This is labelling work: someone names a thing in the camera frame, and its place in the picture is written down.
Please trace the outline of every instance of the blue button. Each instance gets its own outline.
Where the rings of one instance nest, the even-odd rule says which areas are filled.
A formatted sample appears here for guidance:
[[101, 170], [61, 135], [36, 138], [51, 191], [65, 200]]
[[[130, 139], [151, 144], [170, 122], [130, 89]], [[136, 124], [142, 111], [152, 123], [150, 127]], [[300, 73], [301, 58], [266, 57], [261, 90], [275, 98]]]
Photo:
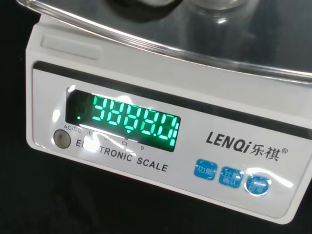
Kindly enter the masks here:
[[271, 180], [261, 176], [250, 175], [246, 182], [246, 189], [253, 195], [264, 195], [271, 185]]
[[232, 188], [238, 188], [242, 182], [244, 172], [231, 167], [222, 168], [219, 183]]
[[215, 178], [217, 168], [218, 166], [215, 163], [199, 159], [196, 162], [194, 175], [206, 180], [213, 180]]

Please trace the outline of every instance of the white scale body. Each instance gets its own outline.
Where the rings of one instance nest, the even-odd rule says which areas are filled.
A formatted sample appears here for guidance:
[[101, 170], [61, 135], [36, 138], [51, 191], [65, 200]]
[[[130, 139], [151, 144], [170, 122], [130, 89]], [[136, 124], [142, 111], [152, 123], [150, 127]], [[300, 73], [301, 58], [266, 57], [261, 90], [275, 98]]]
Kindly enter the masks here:
[[[107, 79], [116, 82], [117, 88], [106, 87]], [[131, 88], [120, 91], [121, 86], [141, 87], [144, 97]], [[168, 152], [66, 123], [67, 90], [74, 88], [115, 99], [127, 97], [134, 105], [181, 117], [175, 150]], [[302, 137], [312, 128], [310, 85], [145, 52], [42, 16], [27, 47], [26, 94], [27, 142], [32, 148], [271, 222], [285, 224], [293, 219], [312, 177], [312, 144]], [[172, 98], [159, 101], [163, 96]], [[199, 111], [192, 103], [203, 109], [213, 106], [216, 113]], [[218, 116], [222, 110], [225, 114]], [[263, 127], [263, 122], [271, 128]], [[59, 129], [70, 136], [66, 149], [54, 142], [54, 132]], [[216, 140], [218, 134], [224, 136]], [[244, 153], [233, 145], [222, 147], [226, 136], [244, 140], [241, 151], [248, 144], [249, 149]], [[263, 146], [258, 155], [252, 153], [255, 144]], [[117, 158], [101, 152], [101, 147], [131, 156]], [[266, 157], [270, 147], [279, 150], [277, 160]], [[217, 167], [212, 180], [202, 178], [209, 172], [196, 166], [199, 159]], [[224, 167], [241, 172], [237, 188], [220, 183]], [[248, 191], [250, 176], [268, 179], [264, 194]]]

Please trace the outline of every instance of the black background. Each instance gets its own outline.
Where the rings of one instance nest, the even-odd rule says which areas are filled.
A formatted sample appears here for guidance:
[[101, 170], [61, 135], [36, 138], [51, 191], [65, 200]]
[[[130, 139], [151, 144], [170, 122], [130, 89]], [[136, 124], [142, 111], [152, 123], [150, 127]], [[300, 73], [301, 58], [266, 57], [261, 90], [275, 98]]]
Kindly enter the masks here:
[[312, 233], [311, 186], [294, 220], [280, 226], [32, 150], [24, 57], [39, 16], [13, 0], [0, 10], [0, 234]]

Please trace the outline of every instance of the counting button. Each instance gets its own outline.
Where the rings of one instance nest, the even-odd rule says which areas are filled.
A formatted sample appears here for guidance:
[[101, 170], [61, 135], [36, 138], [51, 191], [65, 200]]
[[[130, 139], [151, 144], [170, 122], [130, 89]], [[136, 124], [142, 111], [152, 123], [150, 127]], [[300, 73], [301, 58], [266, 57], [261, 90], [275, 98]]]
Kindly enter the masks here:
[[221, 171], [219, 183], [232, 188], [238, 188], [242, 182], [243, 176], [243, 171], [230, 167], [224, 167]]
[[196, 162], [194, 175], [202, 179], [213, 180], [217, 168], [218, 166], [215, 163], [199, 159]]
[[247, 179], [245, 189], [256, 196], [261, 196], [267, 193], [271, 180], [261, 176], [250, 175]]

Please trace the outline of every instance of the button panel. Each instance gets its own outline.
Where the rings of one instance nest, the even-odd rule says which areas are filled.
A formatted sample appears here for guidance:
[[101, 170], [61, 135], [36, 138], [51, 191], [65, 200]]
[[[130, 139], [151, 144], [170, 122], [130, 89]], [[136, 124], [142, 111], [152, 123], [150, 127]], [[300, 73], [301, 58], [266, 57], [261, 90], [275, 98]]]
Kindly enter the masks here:
[[[218, 166], [214, 162], [198, 159], [194, 175], [205, 179], [214, 180]], [[239, 188], [244, 178], [244, 172], [231, 167], [223, 167], [219, 177], [219, 183], [231, 188]], [[249, 175], [244, 185], [245, 190], [254, 196], [261, 196], [267, 193], [272, 181], [263, 176]]]

